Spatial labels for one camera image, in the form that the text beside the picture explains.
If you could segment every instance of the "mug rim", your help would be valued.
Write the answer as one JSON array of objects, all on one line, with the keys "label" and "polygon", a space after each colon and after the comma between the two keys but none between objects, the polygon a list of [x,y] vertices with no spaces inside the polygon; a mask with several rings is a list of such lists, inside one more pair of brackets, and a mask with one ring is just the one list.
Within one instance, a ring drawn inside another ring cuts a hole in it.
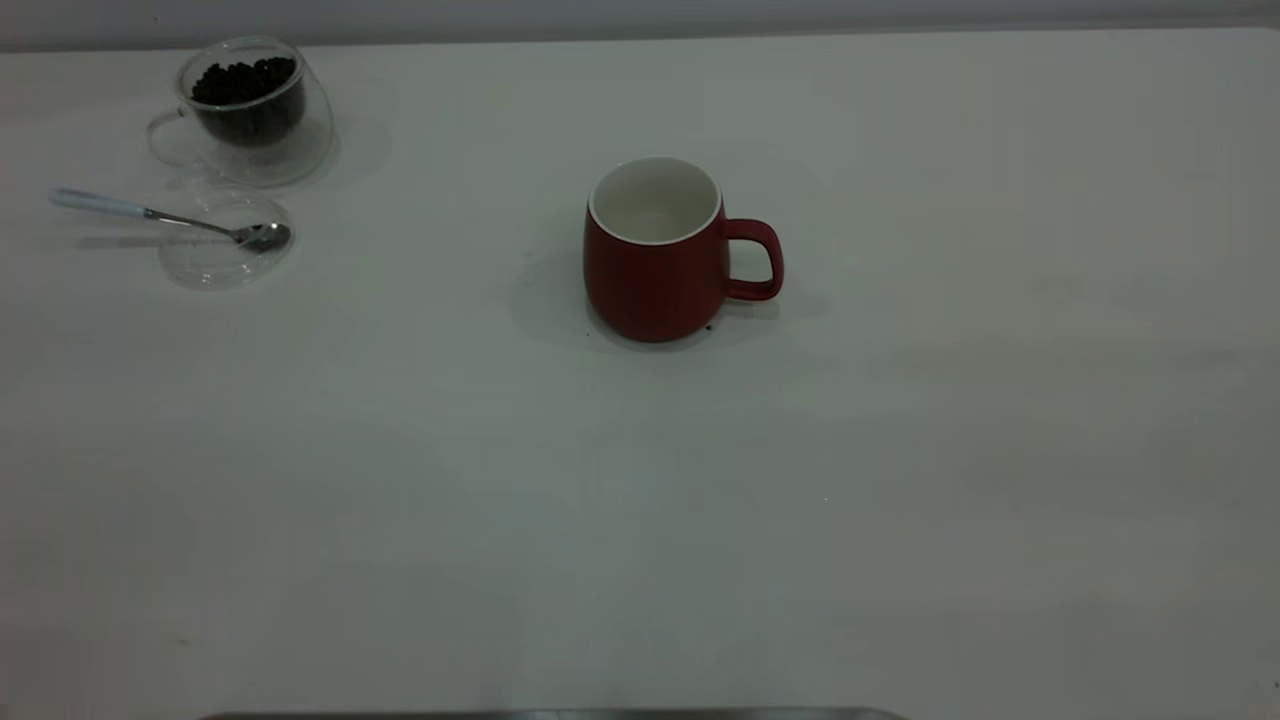
[{"label": "mug rim", "polygon": [[[710,215],[705,220],[703,220],[701,224],[699,224],[692,231],[690,231],[690,232],[687,232],[687,233],[685,233],[685,234],[682,234],[682,236],[680,236],[677,238],[664,240],[662,242],[640,242],[639,240],[632,240],[630,237],[626,237],[622,233],[614,232],[614,231],[609,229],[608,225],[604,224],[604,222],[600,219],[600,215],[596,214],[596,211],[595,211],[595,196],[600,191],[600,187],[604,184],[604,181],[609,179],[616,173],[618,173],[618,172],[621,172],[621,170],[623,170],[626,168],[630,168],[631,165],[637,165],[640,163],[650,163],[653,160],[666,160],[666,161],[676,163],[678,165],[685,165],[686,168],[692,168],[694,170],[698,170],[698,173],[700,173],[704,178],[707,178],[707,181],[709,183],[712,183],[712,188],[716,190],[716,205],[712,208]],[[663,247],[663,246],[667,246],[667,245],[676,245],[677,242],[684,242],[684,241],[686,241],[686,240],[689,240],[691,237],[695,237],[699,233],[701,233],[703,231],[705,231],[707,228],[709,228],[713,222],[716,222],[716,218],[719,217],[722,208],[724,208],[724,195],[721,192],[719,183],[716,182],[716,178],[712,177],[712,174],[708,173],[707,170],[704,170],[701,167],[699,167],[699,165],[694,164],[694,163],[690,163],[689,160],[684,160],[681,158],[676,158],[673,155],[645,155],[644,158],[636,158],[635,160],[627,160],[625,163],[620,163],[617,165],[614,165],[613,169],[611,169],[609,172],[604,173],[604,177],[602,177],[595,183],[595,187],[591,188],[591,195],[588,196],[588,199],[586,199],[586,210],[591,215],[591,222],[595,223],[596,227],[599,227],[602,231],[604,231],[609,237],[621,240],[622,242],[626,242],[627,245],[635,245],[635,246],[639,246],[639,247]]]},{"label": "mug rim", "polygon": [[[183,90],[182,90],[182,78],[187,74],[187,70],[191,68],[192,64],[195,64],[196,60],[198,60],[200,58],[204,58],[204,56],[206,56],[206,55],[209,55],[209,54],[211,54],[214,51],[230,50],[230,49],[243,47],[246,45],[255,45],[255,44],[256,45],[269,45],[269,46],[274,45],[274,46],[280,47],[282,50],[287,50],[289,54],[293,55],[293,59],[297,61],[297,67],[293,68],[293,74],[289,76],[289,79],[284,81],[284,85],[282,85],[280,87],[276,87],[275,90],[273,90],[271,92],[268,92],[266,95],[264,95],[261,97],[255,97],[253,100],[248,100],[248,101],[244,101],[244,102],[233,102],[230,105],[209,105],[207,102],[200,102],[197,100],[193,100],[191,96],[188,96],[186,92],[183,92]],[[283,40],[280,40],[278,37],[271,37],[269,35],[244,35],[244,36],[241,36],[241,37],[232,37],[229,40],[220,40],[220,41],[218,41],[218,42],[215,42],[212,45],[209,45],[207,47],[204,47],[204,49],[198,50],[191,58],[187,58],[187,61],[183,63],[180,68],[178,68],[178,74],[175,74],[174,78],[173,78],[173,91],[178,95],[179,100],[182,100],[183,102],[186,102],[187,105],[189,105],[189,106],[192,106],[192,108],[195,108],[197,110],[205,110],[207,113],[227,113],[227,111],[232,111],[232,110],[243,110],[244,108],[252,108],[253,105],[259,105],[259,104],[266,102],[268,100],[271,100],[273,97],[278,97],[278,96],[283,95],[291,87],[293,87],[294,85],[298,83],[298,81],[302,78],[302,73],[303,72],[306,72],[306,60],[302,58],[302,53],[300,53],[297,47],[289,45],[288,42],[283,41]]]}]

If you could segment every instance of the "coffee beans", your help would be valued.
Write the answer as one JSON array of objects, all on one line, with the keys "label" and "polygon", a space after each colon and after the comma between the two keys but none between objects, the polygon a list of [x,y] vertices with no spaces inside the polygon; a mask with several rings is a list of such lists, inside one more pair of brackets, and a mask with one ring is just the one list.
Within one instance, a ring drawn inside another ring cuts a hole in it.
[{"label": "coffee beans", "polygon": [[[239,105],[265,97],[293,77],[298,69],[293,58],[265,58],[252,65],[214,64],[191,88],[191,99],[204,105]],[[196,110],[210,135],[241,147],[262,147],[283,140],[302,119],[306,97],[297,82],[280,95],[233,110]]]}]

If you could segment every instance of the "glass saucer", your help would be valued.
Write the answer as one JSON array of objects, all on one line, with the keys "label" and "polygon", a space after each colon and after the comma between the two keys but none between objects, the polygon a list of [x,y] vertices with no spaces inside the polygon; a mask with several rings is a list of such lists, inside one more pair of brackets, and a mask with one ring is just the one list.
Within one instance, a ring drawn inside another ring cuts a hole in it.
[{"label": "glass saucer", "polygon": [[284,208],[246,187],[186,187],[152,202],[157,210],[228,229],[284,223],[293,231],[288,242],[256,251],[209,231],[169,225],[160,241],[160,266],[175,283],[192,290],[227,290],[253,282],[279,265],[298,240]]}]

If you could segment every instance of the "wall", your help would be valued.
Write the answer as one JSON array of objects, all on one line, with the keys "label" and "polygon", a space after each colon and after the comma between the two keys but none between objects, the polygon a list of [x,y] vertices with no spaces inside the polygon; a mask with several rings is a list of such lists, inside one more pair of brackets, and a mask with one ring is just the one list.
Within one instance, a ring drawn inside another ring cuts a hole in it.
[{"label": "wall", "polygon": [[13,0],[3,49],[663,37],[938,26],[1252,24],[1280,0]]}]

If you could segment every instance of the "mug handle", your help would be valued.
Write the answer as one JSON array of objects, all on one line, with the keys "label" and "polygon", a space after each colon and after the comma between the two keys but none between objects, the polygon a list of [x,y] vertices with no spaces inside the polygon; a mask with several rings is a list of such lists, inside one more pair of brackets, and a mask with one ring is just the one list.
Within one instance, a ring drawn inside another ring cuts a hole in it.
[{"label": "mug handle", "polygon": [[175,155],[173,152],[166,152],[156,145],[156,132],[173,122],[182,120],[187,117],[182,111],[182,108],[177,110],[169,110],[168,113],[161,113],[155,117],[150,123],[147,123],[147,149],[155,155],[156,160],[160,160],[170,168],[195,168],[201,164],[200,155],[196,155],[195,150],[188,150],[186,155]]},{"label": "mug handle", "polygon": [[782,290],[782,246],[778,245],[778,233],[760,220],[730,220],[724,229],[728,240],[750,240],[763,245],[773,270],[773,277],[764,282],[730,278],[728,297],[759,302],[777,295]]}]

